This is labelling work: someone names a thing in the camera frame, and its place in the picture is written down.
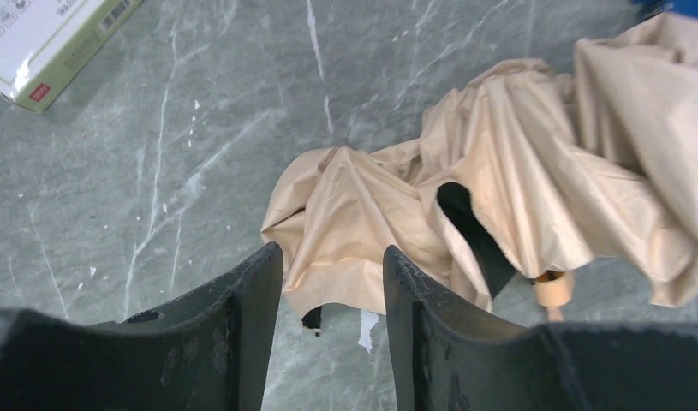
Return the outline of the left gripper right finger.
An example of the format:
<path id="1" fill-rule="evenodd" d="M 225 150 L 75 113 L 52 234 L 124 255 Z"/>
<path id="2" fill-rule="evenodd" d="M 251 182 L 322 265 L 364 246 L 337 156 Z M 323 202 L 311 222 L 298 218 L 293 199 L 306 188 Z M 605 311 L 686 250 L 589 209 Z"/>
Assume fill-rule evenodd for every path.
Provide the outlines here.
<path id="1" fill-rule="evenodd" d="M 464 300 L 397 247 L 383 267 L 401 410 L 698 410 L 698 323 L 526 328 Z"/>

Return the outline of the blue and black stapler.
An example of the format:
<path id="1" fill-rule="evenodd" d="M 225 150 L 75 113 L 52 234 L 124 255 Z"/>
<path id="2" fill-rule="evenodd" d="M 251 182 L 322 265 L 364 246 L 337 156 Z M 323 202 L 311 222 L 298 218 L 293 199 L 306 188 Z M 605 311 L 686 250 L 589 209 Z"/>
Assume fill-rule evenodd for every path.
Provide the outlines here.
<path id="1" fill-rule="evenodd" d="M 631 0 L 630 2 L 639 6 L 636 14 L 638 22 L 646 21 L 666 11 L 698 19 L 698 0 Z"/>

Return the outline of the white and green box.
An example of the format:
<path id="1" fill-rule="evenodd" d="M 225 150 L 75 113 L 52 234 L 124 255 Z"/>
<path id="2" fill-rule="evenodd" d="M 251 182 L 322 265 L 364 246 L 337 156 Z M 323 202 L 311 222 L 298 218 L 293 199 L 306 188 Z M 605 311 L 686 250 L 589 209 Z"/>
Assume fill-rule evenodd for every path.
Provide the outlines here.
<path id="1" fill-rule="evenodd" d="M 141 0 L 0 0 L 0 95 L 45 112 Z"/>

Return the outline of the beige and black umbrella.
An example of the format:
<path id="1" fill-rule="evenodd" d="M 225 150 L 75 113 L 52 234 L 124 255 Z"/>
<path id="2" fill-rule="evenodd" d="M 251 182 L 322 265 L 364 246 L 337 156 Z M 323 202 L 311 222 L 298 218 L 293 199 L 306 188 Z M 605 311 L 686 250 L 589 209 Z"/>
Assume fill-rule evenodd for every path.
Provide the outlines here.
<path id="1" fill-rule="evenodd" d="M 623 257 L 654 304 L 698 295 L 698 19 L 667 12 L 614 39 L 576 42 L 575 73 L 503 61 L 448 92 L 418 138 L 376 152 L 305 152 L 281 175 L 261 228 L 284 252 L 299 316 L 329 303 L 385 312 L 382 259 L 396 246 L 490 309 L 478 222 L 511 273 L 560 307 L 569 274 Z"/>

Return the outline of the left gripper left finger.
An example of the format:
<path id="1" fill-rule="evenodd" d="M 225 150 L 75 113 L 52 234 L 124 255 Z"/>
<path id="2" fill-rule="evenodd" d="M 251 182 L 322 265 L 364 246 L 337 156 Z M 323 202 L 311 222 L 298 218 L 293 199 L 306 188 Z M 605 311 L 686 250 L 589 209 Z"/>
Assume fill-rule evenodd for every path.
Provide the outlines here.
<path id="1" fill-rule="evenodd" d="M 258 410 L 282 275 L 271 242 L 122 322 L 0 308 L 0 410 Z"/>

